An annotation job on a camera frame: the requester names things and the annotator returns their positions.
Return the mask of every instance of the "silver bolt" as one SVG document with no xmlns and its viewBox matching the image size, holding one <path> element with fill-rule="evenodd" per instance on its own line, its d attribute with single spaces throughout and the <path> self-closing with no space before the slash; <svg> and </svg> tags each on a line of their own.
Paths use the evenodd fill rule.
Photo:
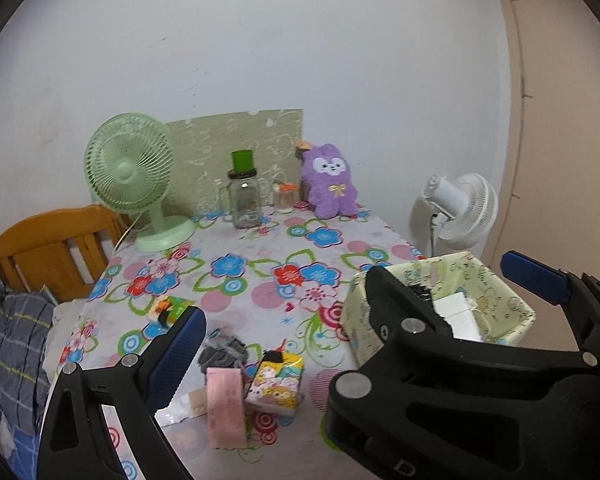
<svg viewBox="0 0 600 480">
<path fill-rule="evenodd" d="M 76 369 L 77 367 L 78 367 L 78 365 L 77 365 L 76 363 L 74 363 L 74 362 L 69 362 L 69 363 L 65 364 L 65 365 L 62 367 L 62 373 L 63 373 L 63 374 L 67 374 L 67 375 L 68 375 L 68 374 L 72 374 L 72 373 L 74 373 L 74 372 L 75 372 L 75 369 Z"/>
<path fill-rule="evenodd" d="M 123 366 L 131 368 L 138 362 L 138 356 L 136 354 L 127 354 L 120 359 Z"/>
<path fill-rule="evenodd" d="M 584 352 L 584 354 L 582 354 L 582 360 L 587 366 L 591 366 L 592 368 L 598 366 L 598 358 L 591 352 Z"/>
<path fill-rule="evenodd" d="M 360 372 L 343 374 L 336 380 L 336 391 L 347 399 L 361 399 L 371 391 L 371 379 Z"/>
<path fill-rule="evenodd" d="M 400 324 L 406 332 L 410 332 L 412 334 L 419 334 L 420 332 L 424 332 L 424 329 L 427 325 L 417 317 L 408 317 L 407 319 L 403 319 Z"/>
</svg>

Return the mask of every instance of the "blue gripper pad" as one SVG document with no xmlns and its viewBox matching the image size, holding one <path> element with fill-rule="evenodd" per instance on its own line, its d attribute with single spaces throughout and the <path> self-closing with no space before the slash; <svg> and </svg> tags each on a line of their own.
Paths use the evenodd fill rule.
<svg viewBox="0 0 600 480">
<path fill-rule="evenodd" d="M 205 333 L 205 313 L 197 308 L 149 374 L 145 405 L 150 413 L 169 405 Z"/>
<path fill-rule="evenodd" d="M 526 288 L 547 303 L 557 305 L 569 301 L 571 293 L 564 273 L 536 262 L 524 254 L 516 251 L 503 254 L 500 270 L 505 278 Z"/>
</svg>

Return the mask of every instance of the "white fan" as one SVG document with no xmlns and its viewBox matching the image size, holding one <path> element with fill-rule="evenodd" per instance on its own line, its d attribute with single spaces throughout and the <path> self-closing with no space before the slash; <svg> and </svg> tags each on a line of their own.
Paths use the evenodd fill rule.
<svg viewBox="0 0 600 480">
<path fill-rule="evenodd" d="M 493 186 L 477 173 L 452 182 L 432 175 L 422 197 L 440 211 L 436 222 L 442 224 L 439 238 L 455 250 L 473 247 L 486 237 L 498 214 L 498 196 Z"/>
</svg>

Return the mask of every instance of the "fan grille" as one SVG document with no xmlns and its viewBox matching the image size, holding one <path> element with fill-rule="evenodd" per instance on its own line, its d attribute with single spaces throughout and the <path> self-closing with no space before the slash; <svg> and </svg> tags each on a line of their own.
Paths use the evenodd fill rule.
<svg viewBox="0 0 600 480">
<path fill-rule="evenodd" d="M 443 225 L 440 239 L 451 249 L 467 249 L 493 226 L 498 197 L 493 186 L 477 173 L 463 175 L 453 184 L 467 193 L 469 204 L 462 216 Z"/>
<path fill-rule="evenodd" d="M 174 161 L 168 135 L 164 124 L 142 114 L 121 114 L 97 129 L 84 153 L 84 173 L 106 207 L 141 212 L 165 197 Z"/>
</svg>

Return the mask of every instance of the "beige door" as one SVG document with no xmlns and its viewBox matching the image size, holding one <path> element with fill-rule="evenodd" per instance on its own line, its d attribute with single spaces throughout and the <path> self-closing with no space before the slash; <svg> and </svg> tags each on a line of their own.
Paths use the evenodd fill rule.
<svg viewBox="0 0 600 480">
<path fill-rule="evenodd" d="M 493 234 L 490 265 L 499 270 L 502 254 L 517 250 L 600 279 L 600 24 L 582 0 L 510 5 L 522 126 L 508 214 Z M 521 346 L 574 349 L 562 309 L 521 295 L 537 313 Z"/>
</svg>

